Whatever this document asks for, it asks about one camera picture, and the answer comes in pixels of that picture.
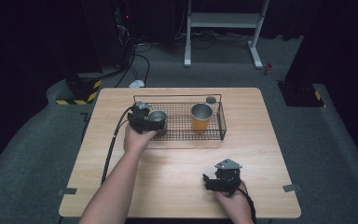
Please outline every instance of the white metal stand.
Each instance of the white metal stand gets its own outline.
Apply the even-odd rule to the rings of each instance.
[[[228,27],[255,29],[254,38],[248,41],[248,47],[254,59],[255,67],[262,69],[263,64],[255,45],[266,17],[268,5],[269,0],[264,0],[260,13],[192,13],[191,0],[188,0],[185,67],[191,66],[191,27]]]

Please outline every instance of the metal wire basket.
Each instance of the metal wire basket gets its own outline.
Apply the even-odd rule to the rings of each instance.
[[[150,111],[162,110],[167,114],[167,130],[152,141],[224,140],[227,127],[221,103],[221,94],[202,95],[135,95],[134,102],[151,104]],[[195,133],[191,125],[191,107],[207,103],[213,110],[207,130]]]

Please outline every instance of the wooden table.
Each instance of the wooden table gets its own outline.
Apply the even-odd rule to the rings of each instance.
[[[227,217],[206,190],[202,174],[215,179],[214,165],[230,158],[242,165],[241,179],[255,202],[257,217],[296,218],[296,194],[272,128],[263,97],[256,88],[103,89],[92,113],[60,207],[63,217],[80,217],[101,184],[104,162],[120,116],[134,95],[222,94],[227,133],[223,141],[153,141],[141,158],[129,217]],[[109,171],[123,154],[120,129]]]

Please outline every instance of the human hand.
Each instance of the human hand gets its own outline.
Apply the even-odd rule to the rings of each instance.
[[[240,189],[246,192],[243,185]],[[231,197],[227,197],[224,193],[215,191],[214,196],[217,201],[223,206],[226,214],[234,224],[253,224],[251,208],[245,195],[239,190],[236,190]]]
[[[125,152],[134,152],[141,155],[156,133],[156,131],[150,131],[148,133],[140,134],[133,130],[130,125],[127,125],[126,136],[124,138]]]

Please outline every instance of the gray floor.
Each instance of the gray floor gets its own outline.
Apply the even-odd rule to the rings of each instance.
[[[301,217],[274,219],[273,223],[358,223],[358,149],[328,90],[315,84],[326,107],[288,107],[277,86],[300,43],[301,39],[283,41],[279,37],[259,40],[257,49],[263,63],[273,65],[271,76],[254,68],[244,41],[215,43],[208,49],[193,48],[191,68],[183,67],[184,47],[154,45],[141,52],[149,49],[146,45],[137,50],[150,62],[146,87],[257,87],[261,90],[289,174],[293,183],[303,188],[296,194]],[[207,47],[210,42],[193,44]],[[135,58],[133,67],[140,79],[145,78],[144,59]],[[103,80],[101,88],[116,86],[119,78]],[[128,87],[133,80],[134,75],[129,72],[119,87]],[[94,106],[56,105],[55,99],[63,87],[61,81],[48,90],[49,105],[24,124],[0,157],[0,223],[60,221],[59,191],[66,187],[81,145],[85,119],[90,117]],[[77,221],[65,217],[61,223]],[[198,222],[201,220],[165,220],[165,223]],[[260,219],[259,223],[269,221]]]

